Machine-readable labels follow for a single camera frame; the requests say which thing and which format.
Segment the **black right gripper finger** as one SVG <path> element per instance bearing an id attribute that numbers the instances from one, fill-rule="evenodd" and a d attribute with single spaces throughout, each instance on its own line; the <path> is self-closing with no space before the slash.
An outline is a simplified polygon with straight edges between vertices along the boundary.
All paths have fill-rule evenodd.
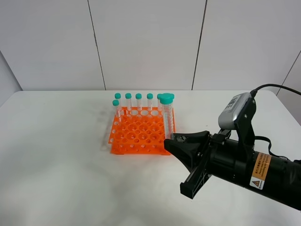
<path id="1" fill-rule="evenodd" d="M 208 148 L 210 132 L 174 133 L 171 139 L 164 140 L 164 149 L 176 157 L 189 172 L 201 162 Z"/>

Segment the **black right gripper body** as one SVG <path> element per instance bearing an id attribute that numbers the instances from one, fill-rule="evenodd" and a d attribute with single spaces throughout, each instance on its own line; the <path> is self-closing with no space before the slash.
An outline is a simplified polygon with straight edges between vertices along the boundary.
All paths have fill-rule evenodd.
<path id="1" fill-rule="evenodd" d="M 238 186 L 247 185 L 253 162 L 254 131 L 237 133 L 238 141 L 229 139 L 230 130 L 222 129 L 201 140 L 197 148 L 184 148 L 190 154 L 183 162 L 190 175 L 180 184 L 181 194 L 193 199 L 211 175 Z"/>

